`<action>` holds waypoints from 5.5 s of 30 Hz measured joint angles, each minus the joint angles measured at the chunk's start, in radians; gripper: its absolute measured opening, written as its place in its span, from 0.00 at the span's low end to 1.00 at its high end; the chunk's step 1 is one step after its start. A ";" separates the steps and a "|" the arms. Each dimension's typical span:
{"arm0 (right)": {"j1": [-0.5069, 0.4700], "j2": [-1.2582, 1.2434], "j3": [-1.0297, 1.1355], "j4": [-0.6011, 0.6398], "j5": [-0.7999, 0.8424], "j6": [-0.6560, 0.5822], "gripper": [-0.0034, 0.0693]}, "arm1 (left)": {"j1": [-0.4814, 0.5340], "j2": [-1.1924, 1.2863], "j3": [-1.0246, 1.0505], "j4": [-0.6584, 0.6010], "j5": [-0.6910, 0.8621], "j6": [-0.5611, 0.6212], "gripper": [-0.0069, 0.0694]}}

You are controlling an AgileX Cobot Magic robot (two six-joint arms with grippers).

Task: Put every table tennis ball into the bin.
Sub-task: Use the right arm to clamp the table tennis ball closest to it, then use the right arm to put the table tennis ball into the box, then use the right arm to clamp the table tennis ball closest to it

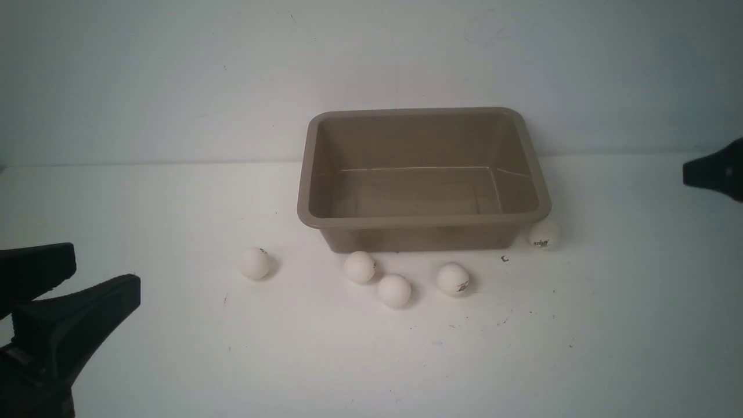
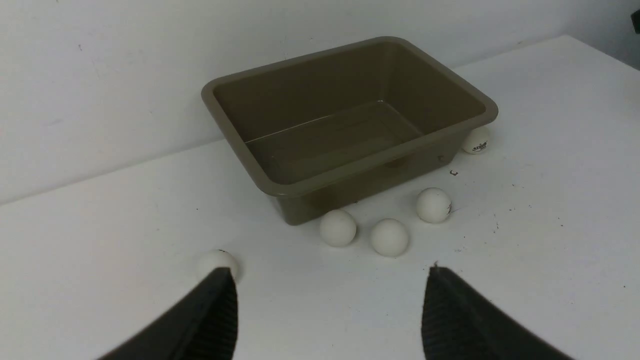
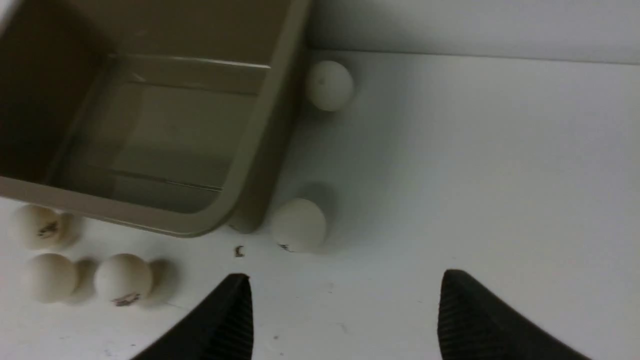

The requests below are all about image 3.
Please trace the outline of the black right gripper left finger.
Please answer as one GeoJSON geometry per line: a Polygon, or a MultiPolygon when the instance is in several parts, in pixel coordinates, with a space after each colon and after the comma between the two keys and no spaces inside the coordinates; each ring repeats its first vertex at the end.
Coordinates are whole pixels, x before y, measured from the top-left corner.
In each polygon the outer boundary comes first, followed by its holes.
{"type": "Polygon", "coordinates": [[[135,359],[251,360],[254,335],[250,278],[232,273],[135,359]]]}

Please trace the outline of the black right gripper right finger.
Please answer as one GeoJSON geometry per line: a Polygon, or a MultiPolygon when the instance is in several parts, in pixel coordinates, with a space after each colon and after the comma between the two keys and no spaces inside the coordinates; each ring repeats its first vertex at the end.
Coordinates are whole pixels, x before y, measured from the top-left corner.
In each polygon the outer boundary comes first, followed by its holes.
{"type": "Polygon", "coordinates": [[[444,360],[585,360],[462,269],[446,269],[438,306],[444,360]]]}

